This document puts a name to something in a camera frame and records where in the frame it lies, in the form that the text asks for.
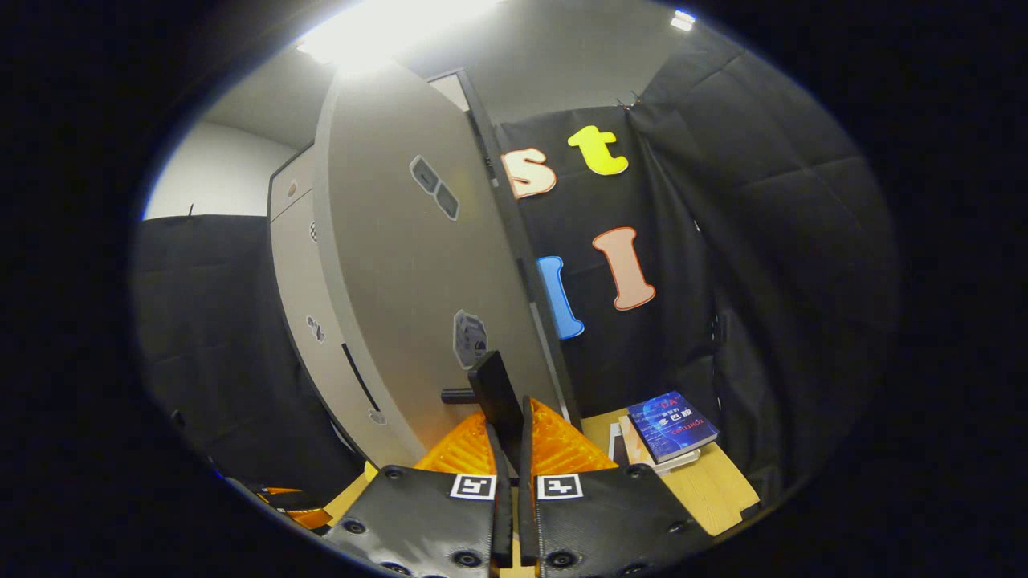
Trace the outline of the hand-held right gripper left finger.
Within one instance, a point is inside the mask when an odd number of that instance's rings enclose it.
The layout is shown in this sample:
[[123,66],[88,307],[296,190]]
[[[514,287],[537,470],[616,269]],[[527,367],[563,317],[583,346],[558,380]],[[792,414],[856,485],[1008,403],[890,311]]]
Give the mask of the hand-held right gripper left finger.
[[514,438],[514,401],[483,403],[430,451],[429,464],[379,469],[326,540],[400,577],[498,576],[512,563],[504,443]]

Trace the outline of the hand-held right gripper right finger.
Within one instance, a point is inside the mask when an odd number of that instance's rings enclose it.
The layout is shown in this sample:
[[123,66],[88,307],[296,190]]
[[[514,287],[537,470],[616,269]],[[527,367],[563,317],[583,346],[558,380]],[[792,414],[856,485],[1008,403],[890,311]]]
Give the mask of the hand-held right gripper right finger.
[[713,545],[680,498],[642,464],[584,471],[597,458],[562,416],[525,397],[519,458],[521,562],[539,577],[662,577]]

